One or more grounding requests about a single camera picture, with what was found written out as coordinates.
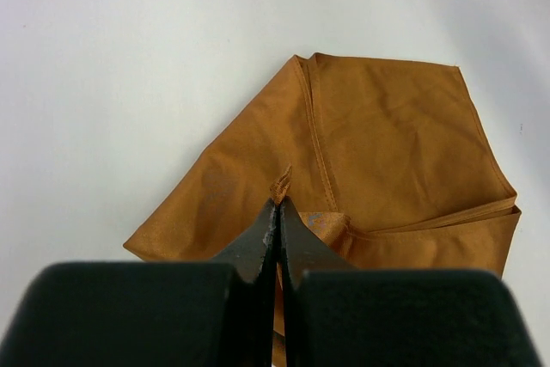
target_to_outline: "tabletop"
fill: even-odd
[[[461,67],[523,211],[504,281],[550,361],[550,0],[0,0],[0,332],[121,244],[293,54]]]

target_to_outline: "brown fabric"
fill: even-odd
[[[147,260],[210,258],[289,164],[304,223],[353,265],[502,274],[520,211],[460,70],[319,53],[291,58],[125,247]]]

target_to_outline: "white surface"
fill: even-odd
[[[461,66],[523,216],[505,272],[550,361],[550,0],[0,0],[0,331],[121,244],[293,53]]]

